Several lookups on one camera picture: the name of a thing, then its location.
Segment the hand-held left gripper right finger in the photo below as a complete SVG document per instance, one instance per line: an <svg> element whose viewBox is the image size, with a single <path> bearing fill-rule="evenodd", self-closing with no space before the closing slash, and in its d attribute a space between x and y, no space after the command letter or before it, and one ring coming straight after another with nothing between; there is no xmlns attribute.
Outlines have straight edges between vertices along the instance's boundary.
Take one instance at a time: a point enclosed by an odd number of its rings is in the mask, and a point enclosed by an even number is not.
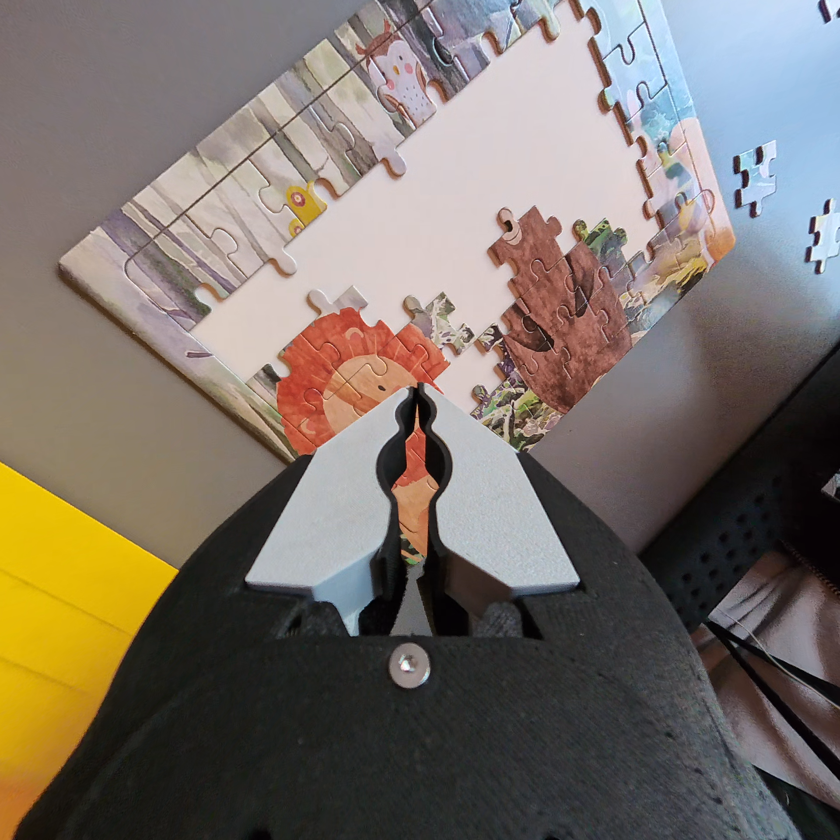
<svg viewBox="0 0 840 840"><path fill-rule="evenodd" d="M433 387L418 386L416 404L438 485L418 582L433 633L467 635L493 603L577 588L519 453Z"/></svg>

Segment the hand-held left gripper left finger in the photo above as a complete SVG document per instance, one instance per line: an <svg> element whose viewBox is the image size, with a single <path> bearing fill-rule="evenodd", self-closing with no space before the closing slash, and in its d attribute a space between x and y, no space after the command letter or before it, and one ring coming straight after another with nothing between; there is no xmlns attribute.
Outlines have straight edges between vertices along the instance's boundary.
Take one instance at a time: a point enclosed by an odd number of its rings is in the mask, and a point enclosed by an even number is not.
<svg viewBox="0 0 840 840"><path fill-rule="evenodd" d="M331 603L352 636L363 610L393 596L390 562L401 562L392 486L406 467L417 390L405 387L310 457L245 576L261 591Z"/></svg>

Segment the yellow plastic bin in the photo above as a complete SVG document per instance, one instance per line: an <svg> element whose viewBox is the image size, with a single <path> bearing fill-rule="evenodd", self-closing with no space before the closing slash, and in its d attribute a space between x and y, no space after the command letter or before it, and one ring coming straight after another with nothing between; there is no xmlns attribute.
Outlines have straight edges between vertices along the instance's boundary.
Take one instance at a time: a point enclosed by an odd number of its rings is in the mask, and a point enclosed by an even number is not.
<svg viewBox="0 0 840 840"><path fill-rule="evenodd" d="M175 575L1 466L1 838L78 745Z"/></svg>

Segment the jigsaw puzzle board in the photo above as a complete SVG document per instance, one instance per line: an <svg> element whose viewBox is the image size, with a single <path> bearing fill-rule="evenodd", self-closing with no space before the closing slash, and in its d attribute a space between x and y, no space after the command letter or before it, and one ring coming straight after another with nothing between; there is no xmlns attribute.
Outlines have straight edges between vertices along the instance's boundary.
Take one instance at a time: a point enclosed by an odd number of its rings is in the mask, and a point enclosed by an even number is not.
<svg viewBox="0 0 840 840"><path fill-rule="evenodd" d="M366 2L59 267L294 459L418 382L530 447L734 242L660 2Z"/></svg>

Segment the puzzle pieces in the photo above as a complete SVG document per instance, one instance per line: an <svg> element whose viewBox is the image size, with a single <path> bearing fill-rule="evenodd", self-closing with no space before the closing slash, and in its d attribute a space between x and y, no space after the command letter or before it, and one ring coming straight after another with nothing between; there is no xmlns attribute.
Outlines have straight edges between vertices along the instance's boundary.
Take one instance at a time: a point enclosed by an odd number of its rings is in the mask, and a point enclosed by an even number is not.
<svg viewBox="0 0 840 840"><path fill-rule="evenodd" d="M794 222L794 245L822 274L838 262L838 2L735 4L738 103L735 204L808 217Z"/></svg>

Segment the person's pale trousers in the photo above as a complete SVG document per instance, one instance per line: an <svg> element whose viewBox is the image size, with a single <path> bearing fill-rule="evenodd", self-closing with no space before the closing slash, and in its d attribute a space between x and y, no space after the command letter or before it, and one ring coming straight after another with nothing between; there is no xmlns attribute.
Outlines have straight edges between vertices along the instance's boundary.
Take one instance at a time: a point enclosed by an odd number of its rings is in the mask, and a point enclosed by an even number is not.
<svg viewBox="0 0 840 840"><path fill-rule="evenodd" d="M839 685L839 601L813 572L772 551L726 595L710 619L808 675ZM750 761L773 777L838 807L839 782L748 675L705 627L692 641L736 739ZM786 674L740 650L780 698L824 741L839 748L839 713L828 700Z"/></svg>

